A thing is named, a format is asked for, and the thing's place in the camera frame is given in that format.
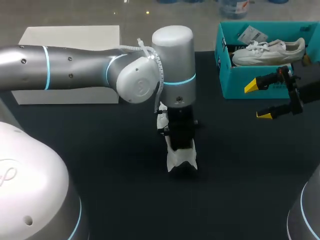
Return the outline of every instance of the shoelace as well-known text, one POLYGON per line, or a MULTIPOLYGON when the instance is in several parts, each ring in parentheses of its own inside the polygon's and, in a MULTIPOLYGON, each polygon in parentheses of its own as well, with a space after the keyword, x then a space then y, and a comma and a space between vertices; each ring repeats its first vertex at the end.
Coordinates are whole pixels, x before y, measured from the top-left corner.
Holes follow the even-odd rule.
POLYGON ((263 42, 257 42, 257 41, 250 41, 251 44, 249 46, 246 47, 246 49, 248 49, 249 51, 252 50, 252 52, 255 54, 255 53, 258 53, 259 51, 260 52, 263 52, 264 50, 267 50, 269 51, 269 47, 268 47, 268 43, 266 41, 263 41, 263 42))

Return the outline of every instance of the floor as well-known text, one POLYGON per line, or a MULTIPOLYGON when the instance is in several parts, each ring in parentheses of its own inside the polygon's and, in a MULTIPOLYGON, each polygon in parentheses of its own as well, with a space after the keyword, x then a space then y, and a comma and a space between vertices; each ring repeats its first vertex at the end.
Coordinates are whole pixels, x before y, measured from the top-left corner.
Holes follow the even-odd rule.
MULTIPOLYGON (((320 20, 319 0, 250 2, 245 20, 320 20)), ((156 0, 1 0, 0 46, 17 44, 30 26, 119 25, 122 44, 136 45, 136 39, 141 38, 150 45, 155 30, 185 25, 194 33, 195 50, 209 51, 214 49, 219 22, 225 20, 216 0, 174 4, 159 4, 156 0)))

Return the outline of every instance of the teal shoe box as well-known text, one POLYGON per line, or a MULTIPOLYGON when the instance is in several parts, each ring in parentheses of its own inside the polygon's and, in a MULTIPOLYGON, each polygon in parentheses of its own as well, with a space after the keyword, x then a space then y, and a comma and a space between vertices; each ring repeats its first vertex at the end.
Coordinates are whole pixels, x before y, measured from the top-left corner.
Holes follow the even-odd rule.
POLYGON ((279 66, 232 66, 231 52, 245 48, 239 36, 253 27, 266 34, 268 43, 280 39, 295 42, 304 38, 306 53, 312 62, 320 61, 320 24, 317 21, 231 21, 221 22, 218 27, 215 61, 217 64, 222 93, 226 99, 288 99, 284 84, 272 84, 268 90, 245 94, 245 87, 258 76, 275 73, 279 66))

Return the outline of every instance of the white paper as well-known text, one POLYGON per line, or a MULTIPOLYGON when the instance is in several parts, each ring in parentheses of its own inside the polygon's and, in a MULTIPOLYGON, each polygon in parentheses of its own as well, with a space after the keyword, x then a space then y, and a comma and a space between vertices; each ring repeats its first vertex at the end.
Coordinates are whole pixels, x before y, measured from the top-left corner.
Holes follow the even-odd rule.
POLYGON ((249 0, 237 2, 236 9, 235 9, 236 14, 244 14, 248 10, 249 10, 249 0))
POLYGON ((268 36, 262 31, 255 29, 252 26, 248 26, 247 29, 240 35, 238 40, 246 45, 250 44, 250 41, 257 41, 258 43, 266 42, 268 36))

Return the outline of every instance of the white box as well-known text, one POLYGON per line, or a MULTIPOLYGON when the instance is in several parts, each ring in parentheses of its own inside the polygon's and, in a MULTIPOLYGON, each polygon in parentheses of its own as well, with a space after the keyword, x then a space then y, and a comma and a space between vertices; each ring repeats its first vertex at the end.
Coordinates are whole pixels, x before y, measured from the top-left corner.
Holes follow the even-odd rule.
MULTIPOLYGON (((120 45, 120 28, 116 25, 28 27, 19 44, 101 51, 120 45)), ((119 103, 117 93, 106 87, 68 90, 20 90, 12 93, 20 105, 119 103)))

